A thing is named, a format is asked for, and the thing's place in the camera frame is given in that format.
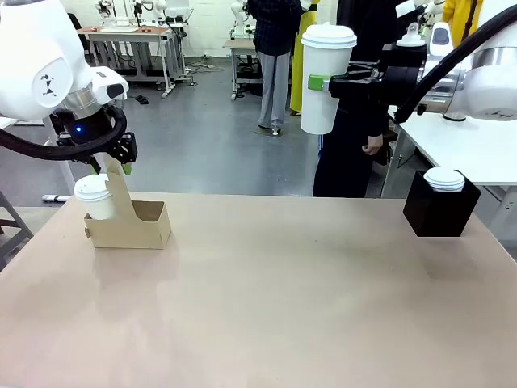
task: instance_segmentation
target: metal table frame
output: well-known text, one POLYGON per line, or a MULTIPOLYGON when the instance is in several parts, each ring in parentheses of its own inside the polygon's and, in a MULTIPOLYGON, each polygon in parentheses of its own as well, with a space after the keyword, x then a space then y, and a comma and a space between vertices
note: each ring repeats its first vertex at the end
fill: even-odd
POLYGON ((246 57, 251 55, 253 57, 257 56, 257 52, 255 49, 250 48, 230 48, 230 56, 232 57, 232 84, 233 84, 233 92, 231 96, 231 100, 235 101, 237 98, 237 93, 239 92, 239 85, 243 83, 249 84, 260 84, 262 83, 262 79, 254 79, 254 78, 239 78, 238 77, 238 67, 239 67, 239 57, 246 57))
POLYGON ((167 97, 173 89, 175 89, 175 81, 187 80, 193 82, 193 77, 185 73, 185 58, 183 56, 182 43, 178 39, 178 35, 167 29, 161 34, 157 33, 134 33, 134 32, 84 32, 84 36, 90 41, 90 51, 94 57, 95 65, 99 66, 114 64, 119 68, 122 66, 120 56, 120 43, 129 43, 132 50, 132 59, 135 62, 135 70, 137 75, 124 76, 128 81, 135 82, 160 82, 162 79, 156 76, 149 76, 145 73, 145 69, 153 67, 149 44, 158 44, 160 57, 162 59, 163 81, 165 82, 165 91, 162 98, 167 97), (107 43, 106 50, 99 47, 96 51, 96 45, 107 43))

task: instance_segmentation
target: beige tabletop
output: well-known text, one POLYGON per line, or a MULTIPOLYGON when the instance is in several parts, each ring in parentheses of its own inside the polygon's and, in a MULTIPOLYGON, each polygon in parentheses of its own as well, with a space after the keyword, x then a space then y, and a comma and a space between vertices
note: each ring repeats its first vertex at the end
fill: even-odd
POLYGON ((255 45, 253 43, 253 39, 237 38, 237 39, 228 39, 225 42, 225 44, 223 44, 223 48, 254 50, 255 45))
POLYGON ((133 32, 109 31, 103 32, 102 27, 84 27, 77 30, 79 35, 162 35, 168 31, 164 27, 139 27, 133 32))
POLYGON ((516 387, 517 268, 400 200, 165 200, 164 251, 95 250, 71 200, 0 273, 0 385, 516 387))

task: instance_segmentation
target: white paper cup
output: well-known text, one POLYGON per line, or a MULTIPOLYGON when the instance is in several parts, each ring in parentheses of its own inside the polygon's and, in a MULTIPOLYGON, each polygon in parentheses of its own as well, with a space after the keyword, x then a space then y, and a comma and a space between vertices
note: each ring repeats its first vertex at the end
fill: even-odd
POLYGON ((450 168, 431 168, 423 177, 436 192, 461 192, 465 186, 465 177, 450 168))
POLYGON ((307 133, 325 135, 334 127, 339 100, 328 91, 311 91, 309 75, 345 74, 357 36, 348 27, 315 24, 307 28, 301 43, 304 45, 301 128, 307 133))
POLYGON ((74 195, 94 220, 109 220, 116 216, 113 195, 106 188, 107 180, 106 174, 88 175, 78 180, 74 187, 74 195))

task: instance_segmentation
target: sneaker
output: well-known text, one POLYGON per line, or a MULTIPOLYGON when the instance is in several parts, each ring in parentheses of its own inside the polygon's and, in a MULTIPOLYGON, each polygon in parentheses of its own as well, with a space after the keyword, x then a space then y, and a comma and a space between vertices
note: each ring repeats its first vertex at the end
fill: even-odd
POLYGON ((274 126, 273 127, 273 136, 280 136, 280 131, 282 130, 282 128, 279 128, 277 126, 274 126))

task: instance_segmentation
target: green tape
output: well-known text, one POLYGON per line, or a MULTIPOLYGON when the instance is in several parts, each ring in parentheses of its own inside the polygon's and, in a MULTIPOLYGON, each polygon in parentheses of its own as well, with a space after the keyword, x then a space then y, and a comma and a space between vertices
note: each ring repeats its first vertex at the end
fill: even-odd
POLYGON ((131 172, 132 172, 132 165, 131 165, 131 163, 123 164, 122 165, 122 170, 124 170, 124 173, 126 175, 131 175, 131 172))
POLYGON ((309 89, 311 91, 322 91, 323 82, 330 80, 328 75, 309 75, 309 89))

